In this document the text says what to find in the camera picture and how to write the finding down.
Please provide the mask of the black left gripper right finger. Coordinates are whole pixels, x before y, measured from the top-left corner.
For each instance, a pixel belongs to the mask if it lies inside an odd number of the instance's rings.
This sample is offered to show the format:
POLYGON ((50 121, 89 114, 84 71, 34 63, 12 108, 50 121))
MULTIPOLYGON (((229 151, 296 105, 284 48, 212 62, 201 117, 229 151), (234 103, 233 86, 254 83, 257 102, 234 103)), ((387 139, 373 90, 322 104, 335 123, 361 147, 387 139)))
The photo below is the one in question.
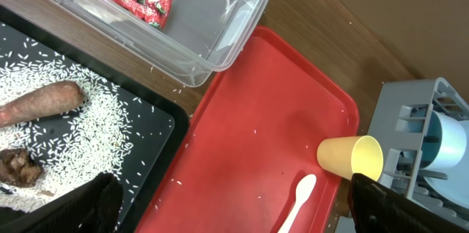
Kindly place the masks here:
POLYGON ((363 174, 353 174, 347 202, 357 233, 468 233, 363 174))

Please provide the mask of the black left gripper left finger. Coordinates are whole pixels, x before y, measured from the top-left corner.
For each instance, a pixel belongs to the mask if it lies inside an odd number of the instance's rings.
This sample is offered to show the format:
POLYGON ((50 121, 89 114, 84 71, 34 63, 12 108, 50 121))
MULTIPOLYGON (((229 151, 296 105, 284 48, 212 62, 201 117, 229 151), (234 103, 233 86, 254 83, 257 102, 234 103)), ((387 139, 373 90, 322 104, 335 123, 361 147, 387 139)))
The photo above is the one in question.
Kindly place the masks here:
POLYGON ((29 213, 1 208, 1 233, 113 232, 123 203, 123 188, 101 173, 29 213))

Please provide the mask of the yellow plastic cup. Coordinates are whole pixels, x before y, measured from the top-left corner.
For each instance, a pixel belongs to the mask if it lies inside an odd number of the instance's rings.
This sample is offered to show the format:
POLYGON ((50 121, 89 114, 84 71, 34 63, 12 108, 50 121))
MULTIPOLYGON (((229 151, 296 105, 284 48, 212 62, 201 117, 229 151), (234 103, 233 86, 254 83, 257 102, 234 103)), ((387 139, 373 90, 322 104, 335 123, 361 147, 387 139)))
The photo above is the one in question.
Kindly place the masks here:
POLYGON ((328 138, 317 148, 318 164, 326 171, 351 180, 359 173, 377 181, 383 171, 383 151, 372 136, 328 138))

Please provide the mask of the white plastic spoon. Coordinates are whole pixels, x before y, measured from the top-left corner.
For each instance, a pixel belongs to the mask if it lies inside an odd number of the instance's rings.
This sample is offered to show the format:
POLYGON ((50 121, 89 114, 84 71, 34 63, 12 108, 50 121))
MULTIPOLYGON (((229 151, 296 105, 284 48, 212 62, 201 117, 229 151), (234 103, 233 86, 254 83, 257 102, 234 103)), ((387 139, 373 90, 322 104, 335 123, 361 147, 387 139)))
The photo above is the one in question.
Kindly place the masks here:
POLYGON ((279 228, 278 233, 289 233, 301 207, 309 199, 316 182, 317 177, 314 174, 308 174, 297 184, 295 189, 295 203, 279 228))

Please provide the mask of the dark brown food lump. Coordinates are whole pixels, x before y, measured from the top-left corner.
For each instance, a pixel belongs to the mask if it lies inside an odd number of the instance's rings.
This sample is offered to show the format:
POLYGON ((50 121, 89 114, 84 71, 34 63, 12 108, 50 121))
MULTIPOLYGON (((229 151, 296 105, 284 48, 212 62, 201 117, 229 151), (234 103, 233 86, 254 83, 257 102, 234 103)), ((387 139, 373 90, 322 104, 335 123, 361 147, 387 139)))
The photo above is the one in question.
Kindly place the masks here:
POLYGON ((1 183, 30 188, 43 173, 43 168, 30 160, 26 149, 5 149, 1 151, 1 183))

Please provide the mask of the light blue bowl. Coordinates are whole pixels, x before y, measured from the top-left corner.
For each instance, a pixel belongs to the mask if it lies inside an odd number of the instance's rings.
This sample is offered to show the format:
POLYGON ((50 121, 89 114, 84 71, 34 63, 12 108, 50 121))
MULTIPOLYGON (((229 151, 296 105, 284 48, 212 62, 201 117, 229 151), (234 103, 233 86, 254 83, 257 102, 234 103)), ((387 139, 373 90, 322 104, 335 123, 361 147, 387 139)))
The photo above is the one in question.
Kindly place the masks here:
POLYGON ((399 112, 396 129, 422 134, 421 169, 449 169, 457 165, 465 154, 467 136, 462 124, 442 112, 427 108, 404 106, 399 112))

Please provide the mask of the white rice pile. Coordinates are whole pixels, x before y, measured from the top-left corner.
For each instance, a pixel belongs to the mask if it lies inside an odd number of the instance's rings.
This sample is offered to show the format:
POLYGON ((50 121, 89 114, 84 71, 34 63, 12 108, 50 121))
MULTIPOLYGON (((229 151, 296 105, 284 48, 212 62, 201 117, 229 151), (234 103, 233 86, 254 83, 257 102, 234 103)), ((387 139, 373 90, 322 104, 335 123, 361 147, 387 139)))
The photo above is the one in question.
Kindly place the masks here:
POLYGON ((1 130, 1 148, 24 148, 43 175, 30 188, 1 186, 1 205, 31 212, 113 174, 129 207, 174 129, 174 118, 103 76, 23 35, 1 37, 1 102, 58 81, 74 81, 84 103, 49 119, 1 130))

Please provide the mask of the light blue plate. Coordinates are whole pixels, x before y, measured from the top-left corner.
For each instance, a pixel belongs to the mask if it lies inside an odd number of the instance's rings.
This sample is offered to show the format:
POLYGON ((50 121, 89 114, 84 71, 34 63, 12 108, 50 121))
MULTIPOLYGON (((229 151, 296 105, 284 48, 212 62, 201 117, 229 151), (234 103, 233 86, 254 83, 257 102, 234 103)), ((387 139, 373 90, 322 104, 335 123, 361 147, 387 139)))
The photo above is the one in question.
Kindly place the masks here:
POLYGON ((444 199, 468 208, 468 147, 460 162, 450 169, 438 169, 448 176, 447 180, 425 177, 426 183, 444 199))

